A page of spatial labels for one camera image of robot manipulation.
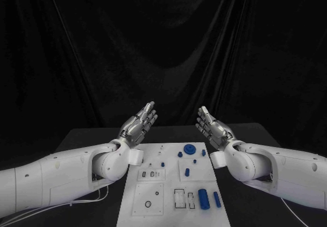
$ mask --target blue cylinder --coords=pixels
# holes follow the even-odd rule
[[[217,193],[216,192],[213,192],[213,196],[214,196],[214,200],[216,200],[216,207],[222,207],[219,196],[217,196]]]
[[[199,190],[199,199],[200,199],[201,209],[203,210],[210,209],[207,193],[206,193],[206,190],[203,188]]]
[[[186,168],[186,176],[188,176],[188,168]]]
[[[191,145],[191,144],[187,144],[184,146],[184,152],[188,154],[188,155],[193,155],[196,153],[196,147]]]

